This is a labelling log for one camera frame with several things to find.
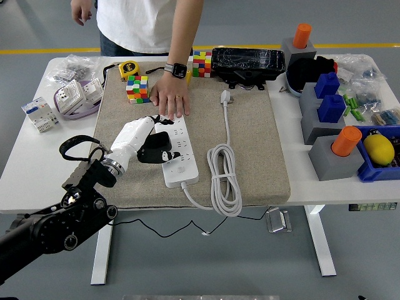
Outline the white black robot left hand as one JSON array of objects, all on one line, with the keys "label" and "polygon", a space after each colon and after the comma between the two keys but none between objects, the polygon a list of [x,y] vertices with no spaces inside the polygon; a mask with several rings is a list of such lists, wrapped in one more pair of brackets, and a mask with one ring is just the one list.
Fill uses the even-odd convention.
[{"label": "white black robot left hand", "polygon": [[146,164],[162,164],[178,158],[181,154],[173,152],[171,139],[166,131],[152,134],[155,124],[164,126],[174,122],[160,115],[146,116],[124,125],[111,146],[111,153],[102,162],[116,176],[128,170],[129,161],[134,156]]}]

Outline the person's right hand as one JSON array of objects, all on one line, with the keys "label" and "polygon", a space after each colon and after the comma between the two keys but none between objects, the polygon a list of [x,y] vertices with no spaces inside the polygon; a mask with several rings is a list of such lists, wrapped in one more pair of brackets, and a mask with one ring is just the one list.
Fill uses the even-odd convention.
[{"label": "person's right hand", "polygon": [[84,26],[85,23],[92,17],[93,2],[91,0],[71,0],[71,16],[72,19],[80,26]]}]

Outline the person's left hand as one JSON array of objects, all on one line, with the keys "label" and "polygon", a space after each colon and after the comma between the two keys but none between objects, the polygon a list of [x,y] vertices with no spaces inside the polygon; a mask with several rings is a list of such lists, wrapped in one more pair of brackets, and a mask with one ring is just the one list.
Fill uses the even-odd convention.
[{"label": "person's left hand", "polygon": [[150,100],[158,107],[160,115],[169,119],[190,114],[190,98],[185,79],[173,77],[165,72],[155,83],[150,93]]}]

